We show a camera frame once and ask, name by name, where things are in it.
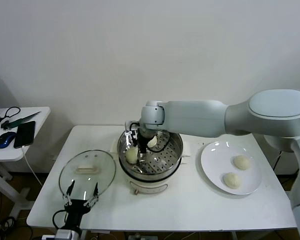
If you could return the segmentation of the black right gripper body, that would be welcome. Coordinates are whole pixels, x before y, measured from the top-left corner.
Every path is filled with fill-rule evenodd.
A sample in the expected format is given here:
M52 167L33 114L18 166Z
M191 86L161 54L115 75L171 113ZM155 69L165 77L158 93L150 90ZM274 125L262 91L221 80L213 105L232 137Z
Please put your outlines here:
M142 135L142 131L139 128L137 132L137 146L140 153L147 152L148 139Z

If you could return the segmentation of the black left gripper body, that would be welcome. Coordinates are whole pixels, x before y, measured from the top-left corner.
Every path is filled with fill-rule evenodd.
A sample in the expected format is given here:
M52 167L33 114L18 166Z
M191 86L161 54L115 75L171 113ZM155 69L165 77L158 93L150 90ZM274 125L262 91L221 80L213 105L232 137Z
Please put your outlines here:
M64 206L64 210L67 212L67 218L63 227L79 228L83 216L90 212L91 207L87 200L73 199L71 204Z

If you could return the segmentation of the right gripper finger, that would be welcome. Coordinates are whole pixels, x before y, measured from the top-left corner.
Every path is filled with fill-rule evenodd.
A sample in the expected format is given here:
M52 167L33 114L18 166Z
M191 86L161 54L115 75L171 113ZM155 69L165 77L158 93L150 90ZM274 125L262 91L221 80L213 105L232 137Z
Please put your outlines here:
M147 148L139 148L139 164L143 164L147 159Z
M127 151L132 146L131 133L129 131L126 131L124 135L125 135L125 145L126 145L125 150Z

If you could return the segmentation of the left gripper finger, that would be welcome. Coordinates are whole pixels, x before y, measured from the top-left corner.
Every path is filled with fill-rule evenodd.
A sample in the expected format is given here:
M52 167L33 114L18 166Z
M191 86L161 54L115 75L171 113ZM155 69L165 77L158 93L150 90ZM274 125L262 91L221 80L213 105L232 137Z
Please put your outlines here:
M74 180L71 182L70 186L67 188L66 193L62 194L62 199L64 201L65 206L70 206L72 204L71 201L71 193L74 188Z
M95 184L92 197L90 197L85 203L85 207L93 207L97 201L99 200L99 189L98 189L98 182Z

